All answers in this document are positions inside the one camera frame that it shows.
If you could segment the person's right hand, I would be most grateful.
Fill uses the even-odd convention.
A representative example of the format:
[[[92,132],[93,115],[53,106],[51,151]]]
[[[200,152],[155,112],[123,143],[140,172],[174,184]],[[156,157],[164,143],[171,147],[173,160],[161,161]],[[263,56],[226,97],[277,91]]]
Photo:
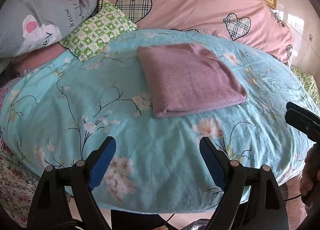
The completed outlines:
[[[302,196],[306,196],[313,188],[313,181],[310,174],[310,167],[313,164],[313,153],[315,152],[314,147],[310,148],[305,158],[305,166],[303,168],[302,177],[300,179],[299,191]]]

